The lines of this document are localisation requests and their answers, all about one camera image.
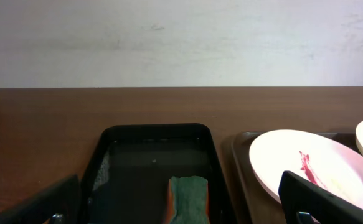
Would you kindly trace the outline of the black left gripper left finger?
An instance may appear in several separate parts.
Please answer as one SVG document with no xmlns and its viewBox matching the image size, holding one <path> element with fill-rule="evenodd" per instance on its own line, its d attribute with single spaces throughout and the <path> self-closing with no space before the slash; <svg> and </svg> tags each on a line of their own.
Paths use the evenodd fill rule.
<svg viewBox="0 0 363 224">
<path fill-rule="evenodd" d="M 79 208 L 78 177 L 70 175 L 0 212 L 0 223 L 76 223 Z"/>
</svg>

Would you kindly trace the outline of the white plate red stain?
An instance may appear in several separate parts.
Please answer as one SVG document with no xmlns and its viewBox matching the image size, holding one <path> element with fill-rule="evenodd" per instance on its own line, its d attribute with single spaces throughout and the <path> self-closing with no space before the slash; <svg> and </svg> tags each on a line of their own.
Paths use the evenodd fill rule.
<svg viewBox="0 0 363 224">
<path fill-rule="evenodd" d="M 363 157 L 330 138 L 280 129 L 259 135 L 248 158 L 260 185 L 277 202 L 284 171 L 298 176 L 363 209 Z"/>
</svg>

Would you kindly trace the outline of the green orange sponge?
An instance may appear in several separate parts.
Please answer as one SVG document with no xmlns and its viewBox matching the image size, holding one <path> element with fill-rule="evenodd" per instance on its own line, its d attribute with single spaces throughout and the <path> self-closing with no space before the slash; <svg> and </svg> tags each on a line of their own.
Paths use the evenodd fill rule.
<svg viewBox="0 0 363 224">
<path fill-rule="evenodd" d="M 209 224 L 209 185 L 199 176 L 171 177 L 164 223 Z"/>
</svg>

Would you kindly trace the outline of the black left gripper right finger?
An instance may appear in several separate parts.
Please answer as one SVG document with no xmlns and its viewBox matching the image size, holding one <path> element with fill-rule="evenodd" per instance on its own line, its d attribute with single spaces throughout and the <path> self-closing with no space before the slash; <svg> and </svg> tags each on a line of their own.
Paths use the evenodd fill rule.
<svg viewBox="0 0 363 224">
<path fill-rule="evenodd" d="M 287 224 L 363 224 L 363 209 L 291 171 L 282 174 L 278 194 Z"/>
</svg>

